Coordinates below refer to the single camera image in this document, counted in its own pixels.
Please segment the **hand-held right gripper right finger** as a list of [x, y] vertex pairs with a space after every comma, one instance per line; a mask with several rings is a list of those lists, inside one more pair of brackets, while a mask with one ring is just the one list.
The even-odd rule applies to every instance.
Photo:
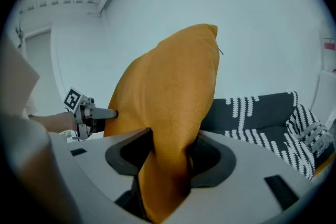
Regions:
[[[192, 189], [168, 217], [168, 223], [286, 223], [316, 191], [314, 182], [270, 150], [221, 134], [200, 133], [231, 148], [236, 155], [236, 167], [218, 186]], [[280, 175], [299, 198], [284, 216], [264, 180], [275, 175]]]

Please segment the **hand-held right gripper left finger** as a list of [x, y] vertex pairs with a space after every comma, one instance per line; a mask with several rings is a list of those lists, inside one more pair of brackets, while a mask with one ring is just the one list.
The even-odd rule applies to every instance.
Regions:
[[116, 172], [106, 161], [105, 154], [112, 145], [137, 134], [143, 134], [145, 131], [138, 129], [71, 143], [67, 143], [60, 134], [49, 133], [59, 171], [75, 199], [93, 198], [95, 194], [99, 194], [106, 196], [110, 201], [115, 201], [130, 190], [132, 177]]

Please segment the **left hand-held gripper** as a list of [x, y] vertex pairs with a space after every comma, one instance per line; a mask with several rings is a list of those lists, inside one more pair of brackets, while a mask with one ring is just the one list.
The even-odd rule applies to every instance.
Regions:
[[71, 87], [64, 98], [64, 106], [68, 112], [73, 113], [76, 122], [76, 136], [74, 140], [86, 140], [93, 132], [103, 132], [106, 126], [105, 119], [118, 117], [118, 111], [95, 107], [94, 99], [85, 96]]

